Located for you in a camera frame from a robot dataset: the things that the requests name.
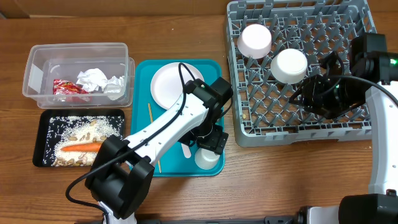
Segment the red snack wrapper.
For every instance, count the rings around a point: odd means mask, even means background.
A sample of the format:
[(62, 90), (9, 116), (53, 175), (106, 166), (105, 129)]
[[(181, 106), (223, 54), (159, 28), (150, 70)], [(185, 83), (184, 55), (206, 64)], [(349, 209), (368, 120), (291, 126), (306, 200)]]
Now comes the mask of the red snack wrapper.
[(58, 100), (66, 101), (69, 103), (84, 103), (91, 101), (90, 96), (70, 96), (88, 94), (88, 92), (82, 89), (80, 86), (67, 80), (55, 79), (53, 81), (53, 94), (62, 95), (62, 97), (60, 97)]

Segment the white bowl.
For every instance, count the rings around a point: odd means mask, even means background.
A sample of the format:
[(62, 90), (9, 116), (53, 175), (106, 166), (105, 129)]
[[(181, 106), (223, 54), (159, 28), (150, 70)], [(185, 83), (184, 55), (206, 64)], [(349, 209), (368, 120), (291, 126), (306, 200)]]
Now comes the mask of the white bowl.
[(285, 49), (271, 62), (271, 73), (281, 83), (301, 82), (307, 72), (308, 62), (305, 54), (297, 49)]

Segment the frosted white cup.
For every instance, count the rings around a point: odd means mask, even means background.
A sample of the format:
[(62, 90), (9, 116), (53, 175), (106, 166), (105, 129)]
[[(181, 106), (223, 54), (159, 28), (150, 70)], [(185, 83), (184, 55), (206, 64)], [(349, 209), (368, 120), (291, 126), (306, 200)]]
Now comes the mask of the frosted white cup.
[(203, 170), (214, 168), (220, 159), (220, 155), (207, 149), (199, 148), (195, 153), (195, 163)]

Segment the bowl with rice and nuts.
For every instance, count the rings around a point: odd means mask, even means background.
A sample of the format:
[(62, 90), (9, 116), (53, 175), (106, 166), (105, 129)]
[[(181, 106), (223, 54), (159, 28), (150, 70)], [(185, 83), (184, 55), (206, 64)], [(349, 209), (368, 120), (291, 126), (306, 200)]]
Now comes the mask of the bowl with rice and nuts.
[(247, 58), (259, 59), (271, 51), (272, 36), (269, 29), (260, 24), (247, 26), (237, 41), (241, 54)]

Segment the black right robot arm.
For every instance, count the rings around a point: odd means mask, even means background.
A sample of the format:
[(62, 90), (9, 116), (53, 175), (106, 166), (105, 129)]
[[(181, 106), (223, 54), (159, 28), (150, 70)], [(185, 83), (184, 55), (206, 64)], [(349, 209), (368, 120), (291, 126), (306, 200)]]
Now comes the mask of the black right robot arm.
[(289, 102), (326, 119), (367, 105), (373, 163), (368, 193), (349, 195), (339, 205), (303, 207), (296, 223), (397, 223), (397, 54), (383, 34), (366, 32), (349, 47), (350, 74), (335, 75), (336, 52), (319, 61), (326, 74), (303, 80)]

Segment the white napkin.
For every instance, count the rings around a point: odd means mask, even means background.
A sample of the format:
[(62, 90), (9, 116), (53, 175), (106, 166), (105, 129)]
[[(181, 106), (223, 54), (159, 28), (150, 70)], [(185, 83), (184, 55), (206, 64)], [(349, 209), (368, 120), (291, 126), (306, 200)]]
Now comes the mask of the white napkin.
[(106, 75), (98, 68), (92, 68), (85, 72), (80, 72), (77, 76), (77, 85), (81, 85), (82, 89), (87, 92), (98, 91), (99, 88), (104, 89), (108, 84)]
[(108, 84), (105, 86), (103, 93), (108, 94), (110, 100), (118, 100), (122, 97), (122, 89), (124, 86), (124, 75), (117, 78), (113, 76), (108, 80)]

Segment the orange carrot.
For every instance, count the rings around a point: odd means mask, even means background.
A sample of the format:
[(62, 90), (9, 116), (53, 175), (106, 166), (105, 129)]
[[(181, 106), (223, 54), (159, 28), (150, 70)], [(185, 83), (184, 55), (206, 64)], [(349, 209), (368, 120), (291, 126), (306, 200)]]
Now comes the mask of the orange carrot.
[(86, 144), (76, 144), (61, 148), (64, 152), (98, 152), (102, 142), (91, 142)]

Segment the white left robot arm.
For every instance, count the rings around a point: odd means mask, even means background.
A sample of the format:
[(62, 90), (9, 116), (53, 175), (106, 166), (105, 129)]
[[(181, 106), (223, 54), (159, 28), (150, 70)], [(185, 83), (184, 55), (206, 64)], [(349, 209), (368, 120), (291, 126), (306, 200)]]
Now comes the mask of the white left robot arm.
[(231, 84), (223, 78), (211, 85), (190, 80), (173, 106), (153, 123), (125, 139), (108, 137), (85, 180), (104, 210), (104, 223), (135, 221), (134, 212), (148, 194), (155, 164), (176, 142), (221, 155), (228, 134), (216, 122), (232, 95)]

